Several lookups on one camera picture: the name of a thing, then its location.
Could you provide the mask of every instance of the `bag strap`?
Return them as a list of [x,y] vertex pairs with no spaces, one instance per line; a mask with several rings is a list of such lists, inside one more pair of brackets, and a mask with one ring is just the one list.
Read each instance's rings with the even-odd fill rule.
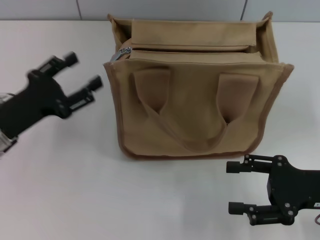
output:
[[258,77],[244,78],[238,74],[221,74],[217,92],[217,107],[220,110],[221,128],[215,137],[206,140],[188,140],[177,134],[161,116],[162,110],[168,103],[171,72],[167,68],[150,68],[133,73],[137,96],[148,116],[171,136],[183,148],[203,153],[218,145],[225,135],[227,123],[225,119],[234,121],[247,111],[251,98],[257,87]]

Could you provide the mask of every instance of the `red wire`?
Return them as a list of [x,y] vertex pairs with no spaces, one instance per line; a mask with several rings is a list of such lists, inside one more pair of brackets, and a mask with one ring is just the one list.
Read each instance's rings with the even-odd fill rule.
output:
[[318,225],[320,225],[320,222],[318,221],[319,219],[320,219],[320,214],[314,220],[314,222]]

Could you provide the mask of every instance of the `tan canvas bag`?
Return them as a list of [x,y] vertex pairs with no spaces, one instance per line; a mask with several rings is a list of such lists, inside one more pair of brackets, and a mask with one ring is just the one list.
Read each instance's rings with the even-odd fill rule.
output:
[[252,152],[294,66],[278,62],[272,13],[258,22],[109,15],[110,81],[120,148],[136,159]]

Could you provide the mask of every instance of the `zipper pull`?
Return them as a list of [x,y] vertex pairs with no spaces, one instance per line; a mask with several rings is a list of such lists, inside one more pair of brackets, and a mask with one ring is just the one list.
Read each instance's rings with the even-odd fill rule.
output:
[[122,48],[119,51],[117,51],[114,56],[111,58],[110,62],[116,61],[119,58],[121,58],[123,55],[125,54],[130,54],[132,51],[132,47],[126,47],[126,48]]

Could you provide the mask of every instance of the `white table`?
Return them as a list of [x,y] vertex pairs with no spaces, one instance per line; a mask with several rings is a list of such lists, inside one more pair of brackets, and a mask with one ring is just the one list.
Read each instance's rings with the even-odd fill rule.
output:
[[[320,170],[320,23],[273,28],[280,60],[295,70],[255,153]],[[0,21],[0,36],[1,92],[19,91],[28,70],[69,51],[81,64],[57,77],[67,94],[95,74],[104,82],[96,103],[41,121],[0,161],[0,239],[319,239],[316,210],[300,211],[289,227],[251,227],[228,214],[228,202],[269,204],[267,174],[226,174],[226,160],[135,162],[121,153],[102,66],[115,46],[109,22]]]

